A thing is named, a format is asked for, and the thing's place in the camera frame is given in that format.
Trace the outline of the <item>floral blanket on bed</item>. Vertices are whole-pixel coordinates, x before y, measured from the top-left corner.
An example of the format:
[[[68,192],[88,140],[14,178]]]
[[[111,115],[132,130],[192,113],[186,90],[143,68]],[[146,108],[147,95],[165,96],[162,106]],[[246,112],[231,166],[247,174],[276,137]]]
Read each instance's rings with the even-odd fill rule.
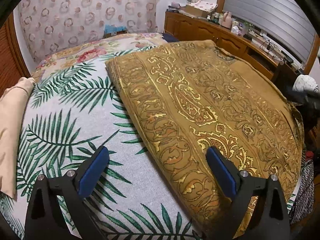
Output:
[[[160,33],[120,34],[104,38],[49,55],[40,62],[31,77],[39,82],[58,70],[96,57],[130,49],[160,46],[165,43],[167,41],[164,39],[163,34]]]

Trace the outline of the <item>pink floral lace curtain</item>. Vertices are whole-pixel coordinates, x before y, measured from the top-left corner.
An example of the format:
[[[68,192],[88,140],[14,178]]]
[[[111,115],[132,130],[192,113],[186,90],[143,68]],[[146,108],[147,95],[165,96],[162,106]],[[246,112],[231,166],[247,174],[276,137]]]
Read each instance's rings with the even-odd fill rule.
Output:
[[[159,0],[21,0],[18,15],[26,46],[39,63],[66,48],[100,40],[106,26],[156,32]]]

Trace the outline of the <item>blue box behind bed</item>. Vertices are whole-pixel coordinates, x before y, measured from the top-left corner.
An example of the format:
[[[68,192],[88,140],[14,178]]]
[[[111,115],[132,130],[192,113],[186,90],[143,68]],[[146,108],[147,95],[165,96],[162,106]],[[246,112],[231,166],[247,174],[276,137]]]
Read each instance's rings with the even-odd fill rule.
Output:
[[[127,28],[125,26],[105,25],[103,38],[109,38],[120,34],[127,34]]]

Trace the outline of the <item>navy blue mattress edge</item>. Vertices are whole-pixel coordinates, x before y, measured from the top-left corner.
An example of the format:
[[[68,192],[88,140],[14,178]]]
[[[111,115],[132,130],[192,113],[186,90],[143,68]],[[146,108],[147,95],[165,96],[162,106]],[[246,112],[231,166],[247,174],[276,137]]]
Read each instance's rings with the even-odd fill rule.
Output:
[[[179,42],[179,40],[177,38],[175,38],[174,36],[172,36],[169,33],[161,33],[162,37],[164,40],[166,40],[168,43],[172,43],[172,42]]]

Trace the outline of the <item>floral cardboard box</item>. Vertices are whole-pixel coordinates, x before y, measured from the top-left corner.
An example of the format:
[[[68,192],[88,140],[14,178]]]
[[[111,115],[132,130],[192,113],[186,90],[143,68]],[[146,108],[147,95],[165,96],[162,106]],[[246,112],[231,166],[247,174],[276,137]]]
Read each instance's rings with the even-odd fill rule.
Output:
[[[206,18],[208,15],[211,15],[218,4],[210,3],[206,1],[199,0],[195,3],[189,3],[185,6],[184,11],[188,14],[191,14],[195,17],[203,17]]]

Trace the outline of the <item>beige folded garment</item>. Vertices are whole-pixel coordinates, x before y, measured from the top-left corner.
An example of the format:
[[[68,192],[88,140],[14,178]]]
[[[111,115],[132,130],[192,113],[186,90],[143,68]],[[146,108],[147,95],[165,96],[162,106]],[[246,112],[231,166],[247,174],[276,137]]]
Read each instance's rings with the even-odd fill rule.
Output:
[[[17,151],[25,108],[35,80],[22,77],[1,96],[1,192],[14,198],[16,194]]]

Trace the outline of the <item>grey window roller blind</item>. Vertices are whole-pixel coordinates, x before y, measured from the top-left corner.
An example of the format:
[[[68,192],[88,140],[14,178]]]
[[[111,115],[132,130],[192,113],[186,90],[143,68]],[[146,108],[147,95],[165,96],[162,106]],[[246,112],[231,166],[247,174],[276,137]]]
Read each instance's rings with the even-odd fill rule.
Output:
[[[294,0],[225,0],[223,9],[265,30],[307,61],[316,31]]]

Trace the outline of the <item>wooden sideboard cabinet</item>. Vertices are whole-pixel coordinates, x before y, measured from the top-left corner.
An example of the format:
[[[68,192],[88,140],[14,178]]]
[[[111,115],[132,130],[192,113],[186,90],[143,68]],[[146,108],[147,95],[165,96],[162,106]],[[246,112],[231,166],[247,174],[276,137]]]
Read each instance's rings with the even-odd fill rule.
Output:
[[[293,80],[297,77],[292,67],[272,59],[252,41],[237,36],[219,25],[167,11],[164,31],[180,41],[212,40],[218,47],[250,63],[270,80],[280,75]]]

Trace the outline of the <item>palm leaf print bedsheet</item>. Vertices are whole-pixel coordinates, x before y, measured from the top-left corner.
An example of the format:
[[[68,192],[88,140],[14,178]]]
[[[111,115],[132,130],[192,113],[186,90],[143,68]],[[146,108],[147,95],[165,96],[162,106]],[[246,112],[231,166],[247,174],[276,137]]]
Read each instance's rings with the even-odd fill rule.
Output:
[[[17,194],[1,214],[19,239],[39,175],[63,176],[100,147],[110,162],[84,205],[109,239],[203,239],[135,128],[106,62],[153,48],[96,57],[39,81],[29,98],[17,153]]]

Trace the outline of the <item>brown louvered wooden wardrobe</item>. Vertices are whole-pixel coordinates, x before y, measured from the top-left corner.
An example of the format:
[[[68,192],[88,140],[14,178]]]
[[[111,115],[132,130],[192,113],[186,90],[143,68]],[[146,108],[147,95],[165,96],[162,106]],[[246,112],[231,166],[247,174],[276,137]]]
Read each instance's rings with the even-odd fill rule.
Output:
[[[0,32],[0,96],[21,77],[30,77],[16,36],[14,15],[11,13]]]

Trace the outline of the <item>mustard paisley patterned cloth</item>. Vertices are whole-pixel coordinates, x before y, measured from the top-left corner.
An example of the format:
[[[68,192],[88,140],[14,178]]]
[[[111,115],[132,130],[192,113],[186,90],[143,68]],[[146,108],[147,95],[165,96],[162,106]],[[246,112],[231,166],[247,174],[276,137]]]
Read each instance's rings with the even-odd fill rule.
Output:
[[[255,177],[275,174],[289,200],[304,144],[302,116],[246,61],[211,40],[115,57],[106,70],[157,166],[209,233],[229,206],[205,158],[215,146]]]

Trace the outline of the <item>pink bottle on sideboard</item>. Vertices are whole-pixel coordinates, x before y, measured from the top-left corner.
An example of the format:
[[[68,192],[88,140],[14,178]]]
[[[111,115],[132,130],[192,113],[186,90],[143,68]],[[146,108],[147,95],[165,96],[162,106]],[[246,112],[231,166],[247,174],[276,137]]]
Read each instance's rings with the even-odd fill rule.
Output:
[[[232,27],[232,13],[227,11],[224,13],[222,17],[221,26],[227,29],[231,29]]]

